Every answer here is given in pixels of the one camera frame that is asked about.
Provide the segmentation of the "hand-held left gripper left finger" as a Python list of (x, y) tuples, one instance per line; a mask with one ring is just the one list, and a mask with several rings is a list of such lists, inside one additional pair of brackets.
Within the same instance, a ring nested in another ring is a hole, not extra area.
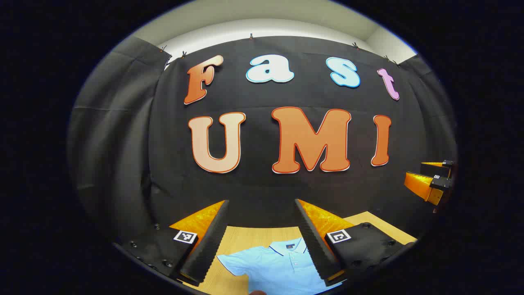
[(155, 224), (117, 249), (156, 275), (198, 287), (225, 234), (229, 205), (221, 200), (172, 225)]

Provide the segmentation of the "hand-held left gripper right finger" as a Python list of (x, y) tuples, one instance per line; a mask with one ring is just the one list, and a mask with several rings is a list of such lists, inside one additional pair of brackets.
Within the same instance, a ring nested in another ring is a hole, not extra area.
[(414, 245), (401, 243), (370, 222), (354, 225), (303, 200), (294, 203), (300, 233), (328, 287), (366, 280)]

